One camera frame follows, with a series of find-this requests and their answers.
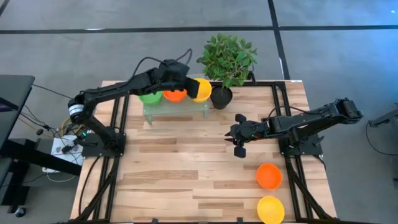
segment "potted plant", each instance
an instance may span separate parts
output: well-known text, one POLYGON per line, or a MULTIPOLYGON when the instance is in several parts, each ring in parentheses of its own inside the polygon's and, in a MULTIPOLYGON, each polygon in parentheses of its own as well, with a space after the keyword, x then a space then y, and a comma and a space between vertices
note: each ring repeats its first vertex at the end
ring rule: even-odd
POLYGON ((252 49, 252 43, 236 36, 218 34, 211 36, 205 45, 203 57, 197 62, 205 65, 203 73, 209 79, 222 81, 222 86, 213 88, 210 98, 215 108, 222 110, 232 100, 231 86, 241 86, 248 78, 249 66, 257 61, 252 55, 257 55, 257 49, 252 49))

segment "yellow bowl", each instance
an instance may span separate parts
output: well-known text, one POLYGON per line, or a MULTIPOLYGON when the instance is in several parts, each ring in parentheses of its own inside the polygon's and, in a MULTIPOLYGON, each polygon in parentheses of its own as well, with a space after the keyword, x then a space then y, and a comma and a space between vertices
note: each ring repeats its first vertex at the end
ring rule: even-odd
POLYGON ((199 90, 198 96, 193 99, 193 101, 197 103, 203 103, 211 95, 211 84, 208 80, 205 80, 204 78, 195 78, 195 80, 199 82, 199 90))
POLYGON ((280 224, 285 218, 285 209, 279 199, 266 196, 257 204, 257 214, 265 224, 280 224))

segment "black pot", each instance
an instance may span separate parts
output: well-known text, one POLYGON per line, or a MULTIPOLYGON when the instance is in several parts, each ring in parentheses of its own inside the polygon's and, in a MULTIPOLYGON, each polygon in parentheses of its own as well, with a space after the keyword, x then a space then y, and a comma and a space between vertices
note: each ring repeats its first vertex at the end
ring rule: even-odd
POLYGON ((210 99, 216 109, 222 110, 231 102, 232 91, 229 88, 215 86, 211 91, 210 99))

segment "green leaves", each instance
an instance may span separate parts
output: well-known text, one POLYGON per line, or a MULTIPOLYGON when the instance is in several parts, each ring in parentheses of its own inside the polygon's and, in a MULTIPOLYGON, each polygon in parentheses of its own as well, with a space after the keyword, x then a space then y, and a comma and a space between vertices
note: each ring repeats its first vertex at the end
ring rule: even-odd
POLYGON ((257 49, 252 49, 252 42, 224 34, 211 36, 206 42, 203 56, 197 59, 197 63, 205 65, 203 73, 211 80, 223 81, 227 88, 243 85, 250 66, 257 63, 253 58, 257 49))

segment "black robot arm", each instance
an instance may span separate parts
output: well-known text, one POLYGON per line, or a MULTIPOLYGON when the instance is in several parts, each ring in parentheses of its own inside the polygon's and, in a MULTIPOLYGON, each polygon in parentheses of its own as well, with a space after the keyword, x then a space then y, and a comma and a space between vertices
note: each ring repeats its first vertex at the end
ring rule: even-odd
POLYGON ((116 83, 97 89, 81 91, 69 101, 68 109, 71 121, 83 124, 94 131, 102 140, 104 148, 117 150, 118 135, 111 127, 104 126, 94 116, 98 103, 114 100, 128 95, 147 95, 161 90, 187 90, 188 96, 195 98, 199 83, 187 77, 189 67, 176 61, 164 60, 159 68, 134 75, 126 82, 116 83))
POLYGON ((262 119, 262 122, 246 121, 246 117, 237 114, 239 124, 231 126, 225 136, 232 136, 236 147, 235 156, 246 157, 243 148, 245 142, 259 139, 287 138, 291 148, 299 147, 310 136, 336 124, 354 124, 363 117, 353 101, 337 99, 321 108, 297 114, 295 116, 275 116, 262 119))

